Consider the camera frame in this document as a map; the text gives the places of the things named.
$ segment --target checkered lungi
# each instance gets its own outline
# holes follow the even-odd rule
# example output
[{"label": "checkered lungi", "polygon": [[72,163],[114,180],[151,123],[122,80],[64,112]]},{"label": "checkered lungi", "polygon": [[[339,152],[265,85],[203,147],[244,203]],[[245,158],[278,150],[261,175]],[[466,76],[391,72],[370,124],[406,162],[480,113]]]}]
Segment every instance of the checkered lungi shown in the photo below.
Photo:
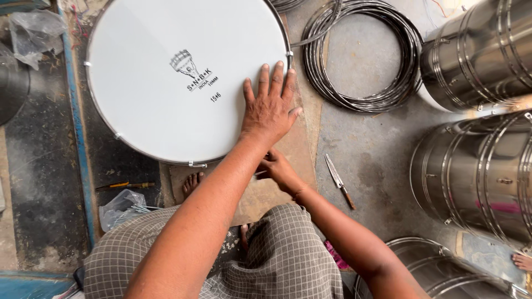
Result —
[{"label": "checkered lungi", "polygon": [[[85,259],[87,299],[122,298],[133,271],[177,208],[132,219],[103,236]],[[274,207],[246,237],[246,263],[226,263],[204,282],[200,298],[343,298],[340,272],[304,207]]]}]

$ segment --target hand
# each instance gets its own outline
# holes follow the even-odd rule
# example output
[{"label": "hand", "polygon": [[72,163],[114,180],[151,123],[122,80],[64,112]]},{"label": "hand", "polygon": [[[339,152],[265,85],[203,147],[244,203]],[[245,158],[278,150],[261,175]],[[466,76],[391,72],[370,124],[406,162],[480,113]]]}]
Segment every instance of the hand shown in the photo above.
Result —
[{"label": "hand", "polygon": [[257,179],[273,179],[281,191],[290,194],[293,198],[301,192],[307,184],[296,174],[285,156],[275,148],[271,148],[268,154],[259,164]]},{"label": "hand", "polygon": [[285,89],[281,95],[282,70],[283,63],[279,61],[275,65],[270,86],[270,67],[267,64],[262,66],[257,97],[251,89],[251,79],[246,78],[244,81],[246,112],[240,138],[254,137],[270,148],[288,133],[297,116],[303,111],[301,107],[288,111],[294,97],[296,72],[294,69],[288,70]]}]

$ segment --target coiled wire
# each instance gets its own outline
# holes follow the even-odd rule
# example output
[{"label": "coiled wire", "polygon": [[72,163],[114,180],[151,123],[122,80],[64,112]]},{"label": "coiled wire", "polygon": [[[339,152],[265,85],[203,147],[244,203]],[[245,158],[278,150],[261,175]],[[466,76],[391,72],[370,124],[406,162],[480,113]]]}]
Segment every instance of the coiled wire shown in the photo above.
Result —
[{"label": "coiled wire", "polygon": [[300,6],[306,0],[271,0],[271,4],[278,13],[287,12]]},{"label": "coiled wire", "polygon": [[[380,92],[365,97],[349,97],[337,91],[327,76],[323,59],[325,34],[343,17],[361,13],[387,24],[401,48],[399,72]],[[392,5],[381,0],[335,0],[322,6],[306,24],[302,41],[303,65],[312,87],[329,102],[357,112],[383,113],[400,107],[421,86],[419,56],[422,37],[414,24]]]}]

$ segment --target bare foot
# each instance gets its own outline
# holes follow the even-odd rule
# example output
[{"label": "bare foot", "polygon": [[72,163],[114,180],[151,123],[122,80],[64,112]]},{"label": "bare foot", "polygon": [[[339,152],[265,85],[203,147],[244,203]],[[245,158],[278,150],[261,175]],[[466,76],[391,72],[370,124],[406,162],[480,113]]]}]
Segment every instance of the bare foot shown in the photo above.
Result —
[{"label": "bare foot", "polygon": [[244,248],[246,252],[249,249],[249,247],[247,246],[247,238],[246,238],[246,233],[249,229],[250,229],[249,225],[240,226],[240,233],[242,234],[242,247]]},{"label": "bare foot", "polygon": [[517,268],[526,271],[532,271],[532,259],[528,256],[522,254],[512,255],[513,263],[516,264]]},{"label": "bare foot", "polygon": [[204,178],[205,174],[203,172],[194,173],[188,176],[187,180],[185,180],[185,183],[183,184],[183,196],[185,199],[187,199],[192,191],[194,191],[194,189],[200,185]]}]

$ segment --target wooden knife handle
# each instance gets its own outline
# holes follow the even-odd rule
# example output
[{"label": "wooden knife handle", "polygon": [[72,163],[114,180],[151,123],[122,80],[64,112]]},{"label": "wooden knife handle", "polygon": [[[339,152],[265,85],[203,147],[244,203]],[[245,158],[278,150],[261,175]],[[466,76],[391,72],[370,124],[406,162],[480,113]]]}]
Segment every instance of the wooden knife handle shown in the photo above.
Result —
[{"label": "wooden knife handle", "polygon": [[353,201],[351,200],[351,197],[349,196],[349,193],[347,193],[347,190],[345,189],[345,187],[342,187],[340,188],[342,190],[342,193],[344,194],[345,198],[347,199],[347,201],[349,202],[349,205],[351,206],[351,208],[353,210],[356,210],[356,206],[355,204],[353,203]]}]

